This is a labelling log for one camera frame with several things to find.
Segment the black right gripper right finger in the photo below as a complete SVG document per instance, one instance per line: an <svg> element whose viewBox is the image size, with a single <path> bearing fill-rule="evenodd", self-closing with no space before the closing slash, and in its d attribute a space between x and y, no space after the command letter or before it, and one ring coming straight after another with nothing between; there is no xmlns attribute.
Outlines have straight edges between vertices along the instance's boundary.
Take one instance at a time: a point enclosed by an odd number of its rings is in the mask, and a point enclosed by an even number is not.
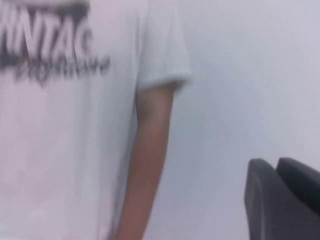
<svg viewBox="0 0 320 240"><path fill-rule="evenodd" d="M276 172L291 192L312 211L320 213L320 172L290 157L281 157Z"/></svg>

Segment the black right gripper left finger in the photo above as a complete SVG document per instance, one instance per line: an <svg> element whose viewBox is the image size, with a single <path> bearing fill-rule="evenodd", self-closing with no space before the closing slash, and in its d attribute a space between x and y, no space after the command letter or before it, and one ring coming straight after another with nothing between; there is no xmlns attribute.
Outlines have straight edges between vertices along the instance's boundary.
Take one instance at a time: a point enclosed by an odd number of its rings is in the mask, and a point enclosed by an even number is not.
<svg viewBox="0 0 320 240"><path fill-rule="evenodd" d="M264 159L248 163L244 191L251 240L318 240L320 214L301 202Z"/></svg>

